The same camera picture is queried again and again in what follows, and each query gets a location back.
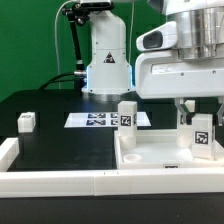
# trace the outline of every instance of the white plastic tray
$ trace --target white plastic tray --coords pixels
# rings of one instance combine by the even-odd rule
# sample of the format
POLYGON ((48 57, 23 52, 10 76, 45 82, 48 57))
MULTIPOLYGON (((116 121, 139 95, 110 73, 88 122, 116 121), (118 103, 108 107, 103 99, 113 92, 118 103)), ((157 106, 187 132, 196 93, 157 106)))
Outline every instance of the white plastic tray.
MULTIPOLYGON (((139 130, 136 147, 123 149, 118 131, 115 131, 118 169, 203 168, 224 165, 223 157, 219 160, 193 158, 190 148, 180 148, 176 145, 176 132, 176 130, 139 130)), ((223 152, 223 148, 216 142, 215 153, 223 154, 223 152)))

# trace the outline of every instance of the small white block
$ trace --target small white block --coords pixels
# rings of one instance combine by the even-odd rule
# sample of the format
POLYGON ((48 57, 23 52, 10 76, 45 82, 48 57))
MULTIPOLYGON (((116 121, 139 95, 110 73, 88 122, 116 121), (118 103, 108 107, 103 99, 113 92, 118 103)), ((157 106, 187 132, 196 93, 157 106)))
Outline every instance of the small white block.
POLYGON ((122 101, 118 104, 118 132, 121 137, 136 138, 137 102, 122 101))
POLYGON ((22 113, 17 121, 19 133, 33 132, 36 125, 34 112, 22 113))

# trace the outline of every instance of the black table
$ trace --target black table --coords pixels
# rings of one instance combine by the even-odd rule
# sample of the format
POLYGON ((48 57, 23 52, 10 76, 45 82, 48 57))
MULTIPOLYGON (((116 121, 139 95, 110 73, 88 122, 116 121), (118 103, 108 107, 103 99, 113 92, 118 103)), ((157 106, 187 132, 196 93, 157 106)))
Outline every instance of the black table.
MULTIPOLYGON (((141 100, 151 129, 176 127, 173 100, 141 100)), ((200 112, 214 112, 216 99, 198 99, 200 112)), ((20 154, 9 169, 17 171, 116 169, 116 128, 65 129, 71 112, 116 112, 119 102, 81 98, 72 90, 21 91, 0 103, 0 141, 18 137, 20 154), (36 112, 31 134, 18 134, 17 118, 36 112)), ((223 128, 217 128, 223 143, 223 128)), ((0 199, 1 223, 223 223, 224 194, 167 194, 101 197, 0 199)))

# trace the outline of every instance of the white robot body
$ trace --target white robot body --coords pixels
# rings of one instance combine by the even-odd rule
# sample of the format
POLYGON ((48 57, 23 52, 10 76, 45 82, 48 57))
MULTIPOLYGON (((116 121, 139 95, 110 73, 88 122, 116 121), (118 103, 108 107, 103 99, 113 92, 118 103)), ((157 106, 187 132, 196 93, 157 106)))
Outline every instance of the white robot body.
POLYGON ((126 27, 110 11, 91 14, 92 61, 84 93, 121 95, 131 91, 132 72, 126 60, 126 27))
POLYGON ((146 99, 224 96, 224 1, 162 2, 167 23, 137 39, 146 52, 136 61, 137 93, 146 99))
POLYGON ((177 50, 141 54, 136 61, 136 91, 143 99, 224 95, 224 45, 217 56, 182 61, 177 50))
POLYGON ((199 9, 216 8, 224 5, 221 0, 167 0, 162 13, 171 15, 180 12, 189 12, 199 9))

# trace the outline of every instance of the green background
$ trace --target green background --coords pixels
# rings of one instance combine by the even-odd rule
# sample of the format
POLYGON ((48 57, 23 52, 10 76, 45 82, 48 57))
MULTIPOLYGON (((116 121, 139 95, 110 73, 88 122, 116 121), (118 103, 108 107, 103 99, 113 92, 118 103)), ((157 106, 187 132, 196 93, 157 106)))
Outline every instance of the green background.
MULTIPOLYGON (((54 21, 64 0, 1 1, 0 12, 0 101, 15 91, 38 89, 57 75, 54 45, 54 21)), ((122 18, 127 29, 131 24, 132 3, 116 3, 112 11, 122 18)), ((150 9, 146 0, 135 2, 131 65, 140 52, 136 38, 164 23, 164 17, 150 9)), ((91 61, 90 26, 78 28, 81 52, 85 65, 91 61)), ((59 17, 58 26, 61 72, 75 69, 73 44, 67 18, 59 17)), ((72 88, 63 84, 62 88, 72 88)))

